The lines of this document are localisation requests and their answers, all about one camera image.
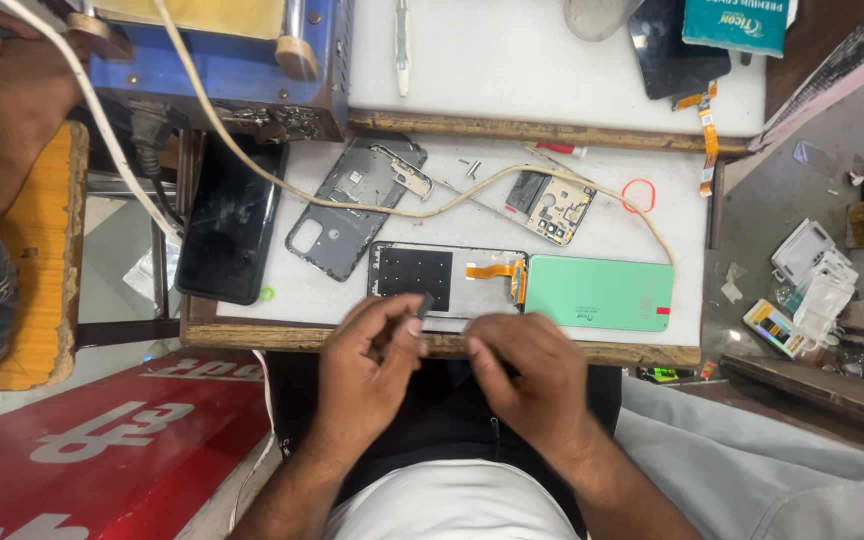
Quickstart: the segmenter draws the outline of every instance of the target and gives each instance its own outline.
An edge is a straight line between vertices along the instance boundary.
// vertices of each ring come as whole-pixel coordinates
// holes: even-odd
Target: white work surface
[[[471,163],[475,160],[483,162],[476,173],[479,181],[509,166],[510,159],[519,165],[538,164],[534,158],[527,157],[519,143],[513,141],[436,135],[415,135],[412,139],[429,154],[422,170],[432,178],[448,180],[459,187],[472,183],[465,176],[469,166],[459,162],[460,159]],[[291,147],[285,180],[306,193],[314,193],[329,175],[345,145],[305,141],[292,143]],[[649,216],[672,247],[678,265],[666,331],[564,326],[565,333],[570,338],[588,341],[698,346],[708,211],[708,200],[699,197],[698,186],[705,157],[697,153],[605,148],[590,148],[581,160],[558,154],[555,157],[585,178],[610,190],[621,191],[636,178],[650,181],[655,186],[655,203]],[[483,192],[508,192],[517,177],[517,174],[511,174],[498,179]],[[650,193],[647,186],[646,189],[643,187],[643,182],[633,184],[627,196],[645,210]],[[455,195],[437,184],[427,201],[422,202],[418,195],[407,191],[397,207],[414,212],[429,211],[449,202]],[[366,296],[368,254],[359,260],[348,280],[339,282],[285,248],[285,237],[299,220],[306,204],[289,193],[283,193],[279,202],[263,280],[265,286],[274,290],[274,297],[248,306],[220,301],[216,314],[334,325]],[[666,252],[642,218],[602,193],[595,196],[582,224],[566,247],[559,247],[473,201],[461,202],[443,214],[421,220],[421,223],[416,219],[390,216],[376,240],[519,250],[529,255],[668,263]],[[468,321],[465,320],[429,317],[425,320],[425,329],[461,332],[466,324]]]
[[[408,97],[394,68],[396,3],[355,0],[350,107],[451,117],[701,134],[694,107],[652,101],[627,26],[598,43],[566,25],[563,0],[412,0]],[[731,55],[712,113],[720,136],[765,122],[765,56]]]

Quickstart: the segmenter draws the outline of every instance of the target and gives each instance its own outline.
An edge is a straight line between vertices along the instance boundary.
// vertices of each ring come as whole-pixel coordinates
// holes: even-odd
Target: white cable
[[[20,18],[25,19],[27,22],[29,22],[30,25],[36,30],[42,32],[42,34],[46,38],[48,38],[52,43],[55,44],[56,47],[58,47],[59,52],[61,52],[61,54],[65,57],[65,60],[69,64],[69,67],[72,68],[72,72],[75,75],[78,84],[81,86],[82,95],[85,97],[85,102],[88,104],[92,112],[92,116],[95,117],[95,122],[99,129],[99,133],[102,135],[102,139],[104,140],[105,145],[108,147],[108,151],[109,153],[111,153],[112,160],[114,161],[115,167],[118,169],[119,174],[122,176],[122,179],[126,182],[126,185],[131,190],[132,194],[135,195],[135,198],[139,201],[139,203],[142,204],[142,206],[149,213],[152,219],[155,220],[155,223],[158,225],[158,227],[162,229],[162,232],[165,233],[165,235],[168,236],[169,239],[172,240],[175,244],[182,245],[182,239],[176,233],[171,224],[169,224],[169,222],[165,219],[165,216],[162,215],[162,212],[155,205],[155,203],[152,202],[152,199],[150,199],[149,196],[146,195],[145,191],[141,188],[141,186],[139,186],[138,181],[136,180],[136,176],[129,168],[129,164],[125,158],[125,153],[122,152],[122,147],[119,146],[118,140],[115,138],[115,135],[113,133],[112,126],[109,124],[109,119],[106,117],[105,112],[102,110],[102,105],[99,103],[99,98],[95,93],[95,89],[92,87],[92,83],[89,80],[89,75],[86,74],[86,70],[82,67],[82,64],[79,62],[79,59],[75,55],[75,52],[66,42],[66,40],[61,35],[59,35],[58,32],[56,32],[51,26],[49,26],[42,19],[32,13],[26,6],[21,5],[18,0],[2,0],[2,2],[7,8],[18,14]],[[154,2],[155,6],[158,8],[159,15],[162,18],[162,22],[165,25],[166,32],[168,33],[169,38],[172,40],[172,43],[175,47],[175,52],[178,54],[183,66],[185,67],[185,71],[188,74],[189,81],[192,83],[192,88],[195,90],[196,96],[198,97],[198,102],[199,104],[201,104],[205,115],[208,117],[216,132],[218,132],[219,136],[222,138],[228,148],[236,156],[238,156],[239,159],[241,159],[250,169],[252,169],[259,176],[262,176],[266,180],[269,180],[270,182],[281,187],[283,190],[286,190],[289,193],[292,193],[306,201],[324,207],[361,210],[422,219],[432,217],[434,215],[439,215],[451,209],[455,205],[471,197],[475,192],[484,189],[492,182],[498,180],[499,178],[507,174],[516,171],[539,172],[541,174],[547,174],[561,178],[563,180],[578,184],[580,186],[586,186],[588,188],[592,188],[593,190],[601,191],[602,193],[605,193],[606,195],[628,205],[629,208],[633,209],[635,213],[638,214],[645,221],[646,225],[649,227],[649,230],[655,236],[655,239],[658,241],[658,243],[661,244],[662,249],[668,256],[669,263],[672,264],[673,270],[676,270],[675,256],[673,255],[671,248],[666,243],[666,240],[663,238],[662,234],[659,233],[659,230],[656,228],[655,224],[652,223],[652,220],[649,218],[649,216],[647,216],[645,212],[643,212],[642,209],[639,208],[639,206],[635,202],[623,197],[615,191],[608,190],[586,178],[575,176],[564,171],[546,169],[543,167],[534,167],[532,165],[517,165],[509,167],[479,182],[472,189],[463,192],[461,195],[459,195],[452,201],[447,202],[439,208],[427,212],[409,212],[385,206],[334,202],[318,199],[316,197],[308,195],[306,192],[295,188],[294,186],[283,181],[281,178],[277,178],[276,176],[267,172],[265,169],[259,167],[235,143],[235,141],[229,135],[229,132],[226,130],[225,126],[222,124],[222,121],[215,113],[215,109],[212,107],[212,104],[209,101],[209,96],[206,95],[206,90],[202,85],[202,81],[199,78],[199,74],[196,71],[195,65],[192,63],[192,58],[189,55],[188,50],[186,49],[186,44],[183,43],[182,37],[179,35],[179,29],[176,28],[175,22],[173,22],[172,16],[170,15],[168,8],[165,6],[163,0],[154,0]]]
[[[31,12],[28,7],[20,4],[18,0],[2,0],[2,3],[15,12],[19,18],[25,19],[25,21],[34,27],[35,30],[42,32],[49,41],[58,47],[58,51],[65,57],[65,61],[68,63],[69,67],[72,68],[72,73],[75,75],[78,85],[81,87],[81,93],[85,97],[85,103],[88,104],[88,107],[92,111],[92,117],[95,117],[95,124],[99,128],[102,140],[105,141],[105,146],[108,147],[108,153],[111,154],[112,161],[115,163],[115,168],[118,169],[119,174],[122,176],[122,180],[125,181],[126,186],[128,186],[128,189],[131,190],[133,195],[135,195],[138,202],[145,207],[146,212],[148,212],[151,218],[155,220],[158,227],[162,229],[162,232],[165,233],[165,235],[175,244],[181,246],[183,243],[182,238],[179,237],[176,230],[168,220],[165,219],[165,216],[162,215],[162,212],[156,204],[152,202],[152,199],[145,194],[145,190],[142,189],[138,184],[138,180],[136,180],[136,175],[134,175],[132,169],[129,168],[129,163],[126,161],[126,155],[122,152],[122,147],[119,146],[119,141],[115,138],[113,127],[109,124],[109,118],[106,117],[105,112],[102,110],[102,104],[99,104],[99,96],[95,94],[95,88],[92,87],[92,83],[89,81],[89,75],[86,73],[86,69],[82,67],[82,63],[79,62],[79,58],[75,55],[75,51],[72,50],[72,47],[69,46],[66,39],[55,31],[51,25],[40,19],[35,13]]]
[[[235,522],[239,514],[239,497],[242,496],[242,490],[245,489],[246,483],[258,471],[258,468],[265,461],[265,457],[276,446],[276,421],[272,419],[272,382],[269,379],[269,367],[265,364],[265,354],[261,350],[252,350],[252,354],[258,359],[258,363],[262,366],[262,373],[265,375],[265,411],[269,413],[269,442],[265,444],[265,448],[258,456],[258,460],[252,465],[252,470],[248,472],[246,479],[242,480],[242,485],[235,493],[235,505],[232,507],[232,513],[228,516],[228,533],[232,534],[235,529]]]
[[[642,211],[641,208],[639,208],[638,204],[630,201],[629,199],[626,199],[615,191],[608,190],[595,184],[587,178],[582,178],[564,171],[546,169],[543,167],[534,167],[532,165],[517,165],[509,167],[479,182],[472,189],[463,192],[461,195],[443,204],[442,206],[426,212],[410,212],[397,208],[390,208],[386,206],[378,206],[372,204],[335,202],[326,199],[319,199],[309,195],[305,191],[286,183],[281,178],[276,177],[262,167],[258,166],[255,161],[252,161],[252,159],[245,152],[243,152],[241,148],[239,148],[239,145],[236,144],[232,136],[229,135],[229,131],[226,129],[226,126],[223,125],[222,120],[219,119],[219,115],[215,112],[215,108],[212,106],[212,103],[209,100],[209,96],[206,94],[206,88],[202,84],[202,79],[199,78],[199,72],[196,70],[195,64],[192,61],[192,56],[189,55],[188,49],[186,48],[186,43],[183,41],[182,36],[179,34],[179,29],[176,27],[176,23],[172,20],[172,15],[169,13],[169,8],[165,6],[165,1],[154,0],[154,2],[155,7],[158,9],[158,15],[162,19],[162,24],[165,25],[165,31],[166,33],[168,33],[169,39],[172,41],[172,44],[175,47],[175,53],[178,54],[178,58],[181,60],[182,66],[185,67],[185,72],[188,74],[189,82],[192,83],[192,89],[195,91],[196,97],[198,97],[198,103],[201,104],[201,108],[205,112],[205,116],[208,117],[209,122],[211,122],[212,127],[215,128],[215,131],[219,134],[219,137],[222,138],[222,141],[225,142],[225,145],[228,146],[228,149],[231,150],[232,153],[234,153],[236,156],[238,156],[238,158],[242,160],[242,162],[245,163],[248,168],[254,171],[255,174],[261,176],[269,182],[272,182],[276,186],[279,186],[280,188],[282,188],[282,190],[286,190],[289,193],[295,195],[296,197],[323,207],[330,207],[333,209],[367,211],[380,214],[400,215],[403,217],[424,219],[427,217],[432,217],[434,215],[439,215],[451,209],[455,205],[471,197],[478,190],[484,189],[492,182],[495,182],[496,180],[504,177],[509,173],[513,173],[516,171],[534,171],[541,174],[558,177],[571,183],[578,184],[580,186],[592,188],[593,190],[601,191],[609,197],[618,199],[619,201],[628,205],[629,208],[634,210],[636,214],[638,214],[643,220],[645,220],[645,224],[649,226],[649,230],[655,236],[655,239],[658,240],[658,243],[661,244],[662,249],[665,250],[665,253],[669,258],[669,263],[672,264],[673,271],[675,271],[676,263],[675,256],[672,254],[672,249],[669,248],[666,240],[659,233],[659,230],[656,228],[655,224],[653,224],[652,220],[649,219],[649,216],[645,215],[645,212]]]

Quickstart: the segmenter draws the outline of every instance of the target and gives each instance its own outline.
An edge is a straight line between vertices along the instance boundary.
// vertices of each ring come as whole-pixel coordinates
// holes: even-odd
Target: teal box
[[[675,270],[668,264],[534,254],[525,313],[557,325],[662,332],[669,326]]]
[[[681,40],[783,57],[788,0],[686,0]]]

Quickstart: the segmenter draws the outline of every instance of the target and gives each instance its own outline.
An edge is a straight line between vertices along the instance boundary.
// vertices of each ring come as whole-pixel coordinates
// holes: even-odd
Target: black phone screen
[[[645,0],[629,17],[631,43],[649,99],[701,93],[732,71],[729,51],[682,41],[686,0]]]
[[[282,178],[287,144],[257,144],[233,135],[242,150]],[[175,271],[175,288],[248,305],[258,299],[280,190],[258,176],[215,133],[205,142],[192,211]]]

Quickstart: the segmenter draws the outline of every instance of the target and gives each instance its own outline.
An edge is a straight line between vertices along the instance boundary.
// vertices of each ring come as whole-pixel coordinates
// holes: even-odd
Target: metal machine
[[[89,71],[96,92],[141,117],[133,119],[133,142],[156,146],[162,135],[152,126],[157,122],[211,130],[161,21],[102,8],[117,3],[149,10],[152,2],[93,1],[78,6],[66,21],[70,32],[82,33],[92,43]],[[255,0],[222,0],[221,10],[250,2],[256,5]],[[226,129],[254,134],[259,142],[343,141],[354,0],[278,4],[281,17],[268,19],[280,29],[243,35],[185,25],[183,14],[203,4],[167,2]],[[248,19],[250,13],[241,13],[239,19]]]

